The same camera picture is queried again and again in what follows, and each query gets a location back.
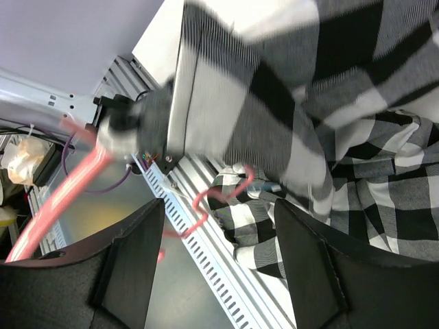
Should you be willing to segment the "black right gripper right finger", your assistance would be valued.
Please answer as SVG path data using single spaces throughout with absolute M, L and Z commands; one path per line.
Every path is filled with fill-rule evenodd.
M 438 263 L 372 247 L 284 199 L 274 218 L 298 328 L 437 328 Z

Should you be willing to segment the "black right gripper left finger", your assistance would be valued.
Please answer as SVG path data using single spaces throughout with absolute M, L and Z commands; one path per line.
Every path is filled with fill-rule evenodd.
M 165 202 L 40 258 L 1 264 L 2 328 L 143 328 Z

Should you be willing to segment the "pink hanger with chrome hook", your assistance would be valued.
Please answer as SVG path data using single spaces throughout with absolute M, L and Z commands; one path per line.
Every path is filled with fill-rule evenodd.
M 58 218 L 72 204 L 73 201 L 85 191 L 86 187 L 114 160 L 110 151 L 105 149 L 96 141 L 94 133 L 88 131 L 75 121 L 63 118 L 61 125 L 67 130 L 76 133 L 93 146 L 92 151 L 87 155 L 79 165 L 68 175 L 58 188 L 51 194 L 49 199 L 40 207 L 36 215 L 25 227 L 16 243 L 13 245 L 6 262 L 25 260 L 32 256 L 40 241 L 45 237 Z M 165 230 L 163 236 L 185 239 L 202 226 L 209 214 L 200 207 L 200 202 L 205 197 L 214 197 L 215 199 L 226 202 L 244 192 L 254 180 L 254 171 L 251 167 L 246 166 L 247 180 L 240 184 L 232 193 L 225 195 L 215 188 L 210 188 L 200 194 L 193 200 L 192 208 L 202 215 L 194 225 L 182 233 Z

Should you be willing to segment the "black white checkered shirt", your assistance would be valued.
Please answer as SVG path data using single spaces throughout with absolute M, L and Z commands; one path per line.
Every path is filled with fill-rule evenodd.
M 438 259 L 438 2 L 289 2 L 248 35 L 190 1 L 168 149 L 224 161 L 235 260 L 285 277 L 283 198 L 362 243 Z

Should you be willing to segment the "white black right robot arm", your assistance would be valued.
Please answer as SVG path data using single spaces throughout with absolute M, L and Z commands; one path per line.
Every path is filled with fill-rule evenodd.
M 54 133 L 61 117 L 69 114 L 91 121 L 93 98 L 1 73 L 4 123 L 29 123 Z M 74 243 L 123 219 L 154 196 L 165 200 L 166 227 L 185 229 L 196 221 L 189 198 L 206 188 L 223 166 L 189 156 L 167 175 L 152 166 L 112 191 L 82 195 L 55 225 L 56 245 Z M 156 270 L 147 328 L 295 327 L 286 283 L 239 266 L 213 220 L 186 241 L 166 239 L 163 244 L 167 253 Z

